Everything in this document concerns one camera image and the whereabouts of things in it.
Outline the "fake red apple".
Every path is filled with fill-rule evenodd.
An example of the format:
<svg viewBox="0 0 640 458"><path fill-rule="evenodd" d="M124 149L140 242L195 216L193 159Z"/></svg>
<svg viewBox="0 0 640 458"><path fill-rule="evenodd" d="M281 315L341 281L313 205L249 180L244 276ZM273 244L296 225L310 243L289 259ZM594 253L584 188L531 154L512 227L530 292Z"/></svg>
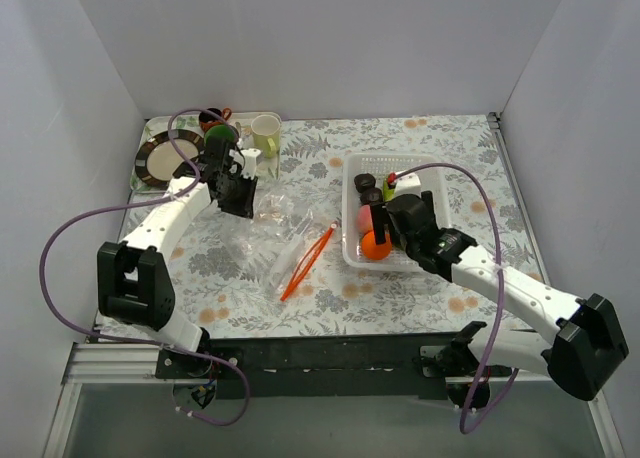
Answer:
<svg viewBox="0 0 640 458"><path fill-rule="evenodd" d="M356 227L360 234L367 234L373 230L371 207L369 205L362 205L359 208L356 216Z"/></svg>

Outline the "fake orange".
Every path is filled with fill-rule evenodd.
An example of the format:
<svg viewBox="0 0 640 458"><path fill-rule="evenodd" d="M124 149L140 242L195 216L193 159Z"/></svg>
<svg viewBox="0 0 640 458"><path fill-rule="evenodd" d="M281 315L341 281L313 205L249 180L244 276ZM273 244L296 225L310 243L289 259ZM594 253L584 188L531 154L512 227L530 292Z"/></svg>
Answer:
<svg viewBox="0 0 640 458"><path fill-rule="evenodd" d="M373 261L381 261L390 255L393 244L388 233L385 234L383 243L378 244L375 233L370 231L361 238L360 249L365 258Z"/></svg>

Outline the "fake dark purple plum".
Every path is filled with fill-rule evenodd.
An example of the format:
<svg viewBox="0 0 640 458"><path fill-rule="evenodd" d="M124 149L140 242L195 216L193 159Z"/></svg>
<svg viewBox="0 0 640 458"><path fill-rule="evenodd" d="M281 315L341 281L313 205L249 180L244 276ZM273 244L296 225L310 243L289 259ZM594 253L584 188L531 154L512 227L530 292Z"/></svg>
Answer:
<svg viewBox="0 0 640 458"><path fill-rule="evenodd" d="M353 183L358 193L364 193L376 187L376 178L370 173L361 173L354 177Z"/></svg>

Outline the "clear zip top bag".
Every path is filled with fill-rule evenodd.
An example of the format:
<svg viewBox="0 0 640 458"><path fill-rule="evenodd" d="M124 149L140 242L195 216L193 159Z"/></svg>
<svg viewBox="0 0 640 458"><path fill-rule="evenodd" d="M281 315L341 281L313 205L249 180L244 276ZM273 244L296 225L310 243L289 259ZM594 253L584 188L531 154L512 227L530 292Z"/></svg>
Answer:
<svg viewBox="0 0 640 458"><path fill-rule="evenodd" d="M320 209L275 187L256 192L251 219L227 215L221 241L259 294L278 300L298 263L331 223Z"/></svg>

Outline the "fake green lime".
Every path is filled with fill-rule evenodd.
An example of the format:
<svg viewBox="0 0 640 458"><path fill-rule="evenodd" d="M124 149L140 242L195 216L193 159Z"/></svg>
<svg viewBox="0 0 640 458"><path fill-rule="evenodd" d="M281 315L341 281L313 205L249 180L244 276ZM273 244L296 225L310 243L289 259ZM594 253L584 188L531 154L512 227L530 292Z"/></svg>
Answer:
<svg viewBox="0 0 640 458"><path fill-rule="evenodd" d="M383 200L388 202L393 199L395 193L395 182L393 176L389 175L385 178L382 186Z"/></svg>

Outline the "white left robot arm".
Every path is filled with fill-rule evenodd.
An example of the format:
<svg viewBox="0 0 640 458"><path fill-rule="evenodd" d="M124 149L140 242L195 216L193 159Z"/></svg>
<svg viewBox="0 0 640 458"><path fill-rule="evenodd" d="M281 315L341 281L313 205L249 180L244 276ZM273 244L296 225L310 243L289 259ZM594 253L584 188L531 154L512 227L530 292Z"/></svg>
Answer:
<svg viewBox="0 0 640 458"><path fill-rule="evenodd" d="M104 243L97 253L99 312L141 329L154 340L181 348L178 365L193 378L213 364L203 347L204 330L175 305L167 268L174 248L191 222L210 205L242 218L253 217L262 152L211 139L190 166L181 164L163 202L119 243Z"/></svg>

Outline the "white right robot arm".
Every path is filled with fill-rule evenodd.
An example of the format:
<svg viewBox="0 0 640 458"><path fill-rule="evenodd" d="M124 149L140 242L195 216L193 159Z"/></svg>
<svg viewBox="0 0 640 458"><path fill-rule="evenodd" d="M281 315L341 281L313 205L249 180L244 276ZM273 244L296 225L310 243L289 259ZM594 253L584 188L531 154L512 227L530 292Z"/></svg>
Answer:
<svg viewBox="0 0 640 458"><path fill-rule="evenodd" d="M436 222L430 193L404 194L371 207L376 236L398 239L408 258L433 275L501 304L526 331L491 333L473 321L423 358L443 376L475 375L486 365L550 377L569 395L591 401L629 354L614 305L559 291L510 267L500 267L475 239Z"/></svg>

